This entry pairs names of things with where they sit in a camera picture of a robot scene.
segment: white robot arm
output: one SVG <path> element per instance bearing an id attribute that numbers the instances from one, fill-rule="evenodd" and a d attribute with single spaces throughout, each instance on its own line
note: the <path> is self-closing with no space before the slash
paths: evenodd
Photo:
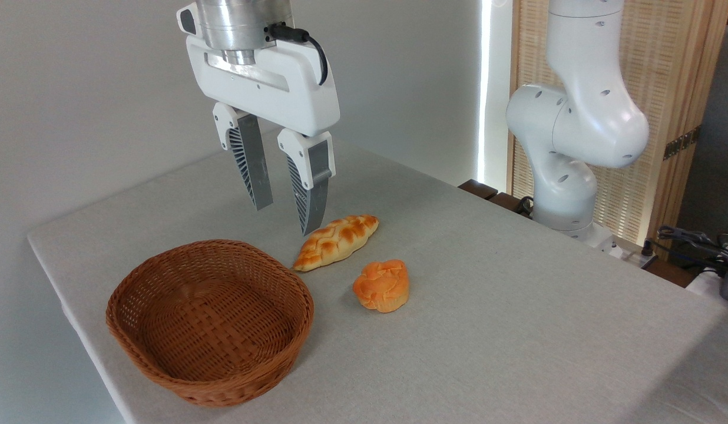
<path id="1" fill-rule="evenodd" d="M 606 252 L 613 238 L 593 222 L 597 181 L 584 162 L 626 167 L 649 137 L 620 73 L 622 18 L 623 0 L 550 0 L 547 62 L 564 89 L 528 84 L 507 108 L 534 175 L 534 220 Z"/>
<path id="2" fill-rule="evenodd" d="M 319 228 L 335 175 L 326 129 L 340 118 L 321 46 L 292 28 L 289 0 L 198 0 L 177 18 L 197 83 L 218 101 L 221 146 L 232 150 L 254 206 L 273 201 L 259 117 L 284 127 L 278 147 L 287 155 L 302 232 Z"/>

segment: brown woven basket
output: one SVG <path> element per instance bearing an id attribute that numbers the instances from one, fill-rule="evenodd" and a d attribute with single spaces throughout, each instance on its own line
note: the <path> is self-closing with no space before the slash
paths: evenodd
<path id="1" fill-rule="evenodd" d="M 225 407 L 280 383 L 314 313 L 304 282 L 267 253 L 208 240 L 137 266 L 106 320 L 147 378 L 195 405 Z"/>

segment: bread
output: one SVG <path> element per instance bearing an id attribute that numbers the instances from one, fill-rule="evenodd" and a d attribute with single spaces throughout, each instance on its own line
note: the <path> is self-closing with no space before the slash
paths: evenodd
<path id="1" fill-rule="evenodd" d="M 293 264 L 296 271 L 311 271 L 344 260 L 361 248 L 380 221 L 372 215 L 350 215 L 311 233 Z"/>
<path id="2" fill-rule="evenodd" d="M 353 282 L 353 292 L 367 309 L 395 311 L 409 301 L 409 270 L 397 259 L 370 263 Z"/>

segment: round bun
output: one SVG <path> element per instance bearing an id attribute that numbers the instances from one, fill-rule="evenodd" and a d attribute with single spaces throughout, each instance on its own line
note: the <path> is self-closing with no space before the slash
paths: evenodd
<path id="1" fill-rule="evenodd" d="M 402 260 L 370 263 L 353 282 L 353 292 L 367 309 L 395 311 L 409 301 L 409 271 Z"/>

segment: wooden block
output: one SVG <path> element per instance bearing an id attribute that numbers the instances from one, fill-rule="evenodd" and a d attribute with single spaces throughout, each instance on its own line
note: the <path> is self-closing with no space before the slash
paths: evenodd
<path id="1" fill-rule="evenodd" d="M 694 275 L 689 271 L 662 260 L 652 262 L 645 270 L 684 288 L 694 279 Z"/>
<path id="2" fill-rule="evenodd" d="M 472 195 L 480 196 L 485 200 L 489 200 L 490 198 L 498 194 L 498 190 L 488 185 L 484 185 L 477 180 L 468 180 L 465 183 L 459 185 L 458 188 L 467 191 L 467 193 L 471 193 Z"/>
<path id="3" fill-rule="evenodd" d="M 498 193 L 498 195 L 491 198 L 490 201 L 498 206 L 505 207 L 511 212 L 516 212 L 518 210 L 518 205 L 521 204 L 521 200 L 509 195 L 508 193 Z"/>

